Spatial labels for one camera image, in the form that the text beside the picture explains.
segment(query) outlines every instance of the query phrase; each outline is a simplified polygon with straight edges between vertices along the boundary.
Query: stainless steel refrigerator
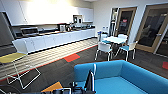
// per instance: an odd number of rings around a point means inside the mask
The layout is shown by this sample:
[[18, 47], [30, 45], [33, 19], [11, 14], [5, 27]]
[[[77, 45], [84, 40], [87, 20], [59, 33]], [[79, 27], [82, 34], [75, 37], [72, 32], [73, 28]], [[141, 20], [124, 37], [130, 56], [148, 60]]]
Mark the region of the stainless steel refrigerator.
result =
[[14, 37], [10, 29], [10, 23], [5, 13], [0, 12], [0, 56], [15, 52], [12, 45]]

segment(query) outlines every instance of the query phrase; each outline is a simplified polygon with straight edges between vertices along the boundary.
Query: blue couch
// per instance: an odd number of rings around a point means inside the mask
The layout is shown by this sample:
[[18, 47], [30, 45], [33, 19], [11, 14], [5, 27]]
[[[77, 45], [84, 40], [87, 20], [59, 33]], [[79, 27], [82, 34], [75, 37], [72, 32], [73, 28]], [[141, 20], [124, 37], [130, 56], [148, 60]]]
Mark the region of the blue couch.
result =
[[79, 87], [84, 87], [90, 69], [95, 72], [96, 94], [168, 94], [167, 79], [124, 60], [76, 65]]

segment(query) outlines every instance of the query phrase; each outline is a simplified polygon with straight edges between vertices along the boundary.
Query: lower cabinet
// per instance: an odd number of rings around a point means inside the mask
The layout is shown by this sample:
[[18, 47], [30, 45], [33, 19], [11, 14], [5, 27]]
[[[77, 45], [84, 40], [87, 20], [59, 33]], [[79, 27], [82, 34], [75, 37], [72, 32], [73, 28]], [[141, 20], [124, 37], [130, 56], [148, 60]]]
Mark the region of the lower cabinet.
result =
[[22, 38], [25, 41], [28, 53], [84, 40], [95, 36], [95, 29], [58, 33], [44, 36]]
[[46, 49], [46, 44], [43, 36], [31, 37], [34, 42], [34, 48], [36, 51]]
[[55, 46], [54, 38], [52, 35], [45, 35], [44, 41], [45, 41], [46, 48], [51, 48]]
[[36, 51], [34, 48], [34, 42], [30, 38], [23, 38], [22, 40], [25, 41], [28, 53]]
[[59, 46], [62, 45], [62, 34], [53, 34], [54, 45]]

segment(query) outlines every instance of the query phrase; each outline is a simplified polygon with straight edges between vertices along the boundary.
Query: door frame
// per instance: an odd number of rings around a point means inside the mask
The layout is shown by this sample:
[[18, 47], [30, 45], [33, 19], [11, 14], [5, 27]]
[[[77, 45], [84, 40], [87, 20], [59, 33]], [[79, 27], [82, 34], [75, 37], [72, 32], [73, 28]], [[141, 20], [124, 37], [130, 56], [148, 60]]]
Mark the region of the door frame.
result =
[[[147, 19], [147, 16], [148, 16], [148, 13], [149, 13], [150, 9], [161, 9], [161, 8], [168, 8], [168, 3], [166, 3], [166, 4], [157, 4], [157, 5], [146, 5], [144, 16], [143, 16], [143, 18], [141, 20], [141, 24], [140, 24], [140, 27], [138, 29], [136, 41], [139, 41], [139, 39], [140, 39], [140, 36], [141, 36], [141, 33], [142, 33], [141, 31], [143, 30], [143, 27], [145, 25], [145, 22], [146, 22], [146, 19]], [[164, 20], [162, 26], [160, 27], [160, 30], [159, 30], [158, 34], [163, 34], [163, 32], [164, 32], [164, 30], [165, 30], [165, 28], [167, 26], [167, 23], [168, 23], [168, 13], [167, 13], [167, 16], [165, 17], [165, 20]], [[156, 36], [152, 47], [137, 44], [136, 48], [140, 49], [140, 50], [144, 50], [144, 51], [148, 51], [148, 52], [154, 53], [154, 51], [155, 51], [155, 49], [156, 49], [156, 47], [157, 47], [157, 45], [159, 43], [160, 38], [161, 38], [160, 36]]]
[[162, 40], [163, 40], [163, 38], [164, 38], [166, 32], [168, 32], [168, 24], [166, 25], [166, 28], [165, 28], [165, 30], [164, 30], [164, 32], [163, 32], [163, 34], [162, 34], [162, 36], [161, 36], [161, 38], [160, 38], [160, 40], [159, 40], [159, 43], [158, 43], [158, 45], [156, 46], [155, 51], [153, 52], [154, 54], [157, 54], [156, 52], [157, 52], [157, 50], [159, 49], [159, 46], [160, 46], [160, 44], [161, 44], [161, 42], [162, 42]]
[[115, 26], [114, 36], [118, 35], [118, 28], [119, 28], [119, 23], [120, 23], [122, 12], [123, 11], [131, 11], [132, 10], [133, 13], [132, 13], [132, 17], [131, 17], [130, 24], [129, 24], [128, 31], [127, 31], [127, 36], [129, 36], [130, 31], [131, 31], [131, 27], [132, 27], [132, 23], [133, 23], [133, 20], [134, 20], [134, 17], [135, 17], [136, 9], [137, 9], [137, 7], [119, 8], [119, 10], [118, 10], [118, 17], [117, 17], [117, 23], [116, 23], [116, 26]]

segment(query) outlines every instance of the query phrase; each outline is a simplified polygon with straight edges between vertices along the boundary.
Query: white wall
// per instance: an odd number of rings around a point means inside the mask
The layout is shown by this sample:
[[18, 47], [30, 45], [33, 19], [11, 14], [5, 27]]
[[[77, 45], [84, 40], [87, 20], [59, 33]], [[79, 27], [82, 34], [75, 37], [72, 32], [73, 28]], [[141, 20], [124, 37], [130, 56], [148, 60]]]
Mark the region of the white wall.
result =
[[118, 7], [137, 6], [136, 14], [130, 31], [129, 43], [136, 38], [146, 5], [168, 3], [168, 0], [99, 0], [94, 2], [95, 31], [102, 30], [104, 26], [110, 27], [111, 10]]
[[4, 9], [3, 5], [2, 5], [2, 1], [1, 0], [0, 0], [0, 12], [5, 12], [5, 9]]
[[29, 1], [29, 2], [32, 2], [32, 1], [47, 1], [51, 4], [58, 4], [58, 3], [62, 3], [62, 4], [67, 4], [67, 5], [70, 5], [70, 6], [75, 6], [75, 7], [81, 7], [81, 8], [91, 8], [93, 9], [92, 7], [92, 3], [91, 2], [87, 2], [87, 1], [84, 1], [84, 0], [18, 0], [18, 1]]

